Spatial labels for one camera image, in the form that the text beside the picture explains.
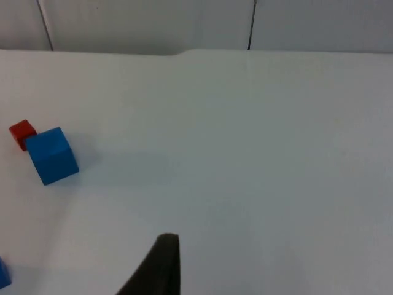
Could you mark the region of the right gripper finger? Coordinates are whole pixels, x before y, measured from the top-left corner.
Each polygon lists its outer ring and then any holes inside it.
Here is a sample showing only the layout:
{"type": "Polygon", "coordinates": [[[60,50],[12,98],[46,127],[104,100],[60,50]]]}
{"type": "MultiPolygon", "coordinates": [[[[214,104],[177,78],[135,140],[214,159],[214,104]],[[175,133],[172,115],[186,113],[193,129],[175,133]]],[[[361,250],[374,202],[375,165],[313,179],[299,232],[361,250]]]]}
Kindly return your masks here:
{"type": "Polygon", "coordinates": [[[179,236],[172,233],[157,237],[134,274],[117,292],[118,295],[180,295],[180,293],[180,241],[179,236]]]}

